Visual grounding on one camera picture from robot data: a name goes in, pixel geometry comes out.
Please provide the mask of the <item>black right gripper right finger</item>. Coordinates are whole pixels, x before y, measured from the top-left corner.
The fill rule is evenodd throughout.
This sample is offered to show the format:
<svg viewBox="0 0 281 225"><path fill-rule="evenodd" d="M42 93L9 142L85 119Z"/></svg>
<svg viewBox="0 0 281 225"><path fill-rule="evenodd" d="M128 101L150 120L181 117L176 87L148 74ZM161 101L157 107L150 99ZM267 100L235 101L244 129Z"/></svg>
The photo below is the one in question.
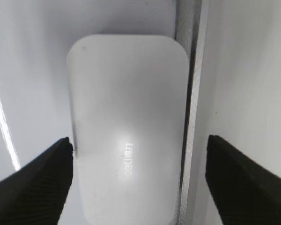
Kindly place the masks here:
<svg viewBox="0 0 281 225"><path fill-rule="evenodd" d="M205 177L224 225L281 225L281 178L218 135L208 137Z"/></svg>

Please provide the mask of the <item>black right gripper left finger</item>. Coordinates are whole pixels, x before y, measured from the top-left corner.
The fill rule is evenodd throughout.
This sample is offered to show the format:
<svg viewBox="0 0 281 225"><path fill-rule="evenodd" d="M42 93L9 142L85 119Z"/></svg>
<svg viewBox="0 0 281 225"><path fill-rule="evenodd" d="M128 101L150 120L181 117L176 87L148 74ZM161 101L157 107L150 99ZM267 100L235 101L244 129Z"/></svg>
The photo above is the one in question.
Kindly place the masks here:
<svg viewBox="0 0 281 225"><path fill-rule="evenodd" d="M0 181L0 225L56 225L73 179L73 146L62 138Z"/></svg>

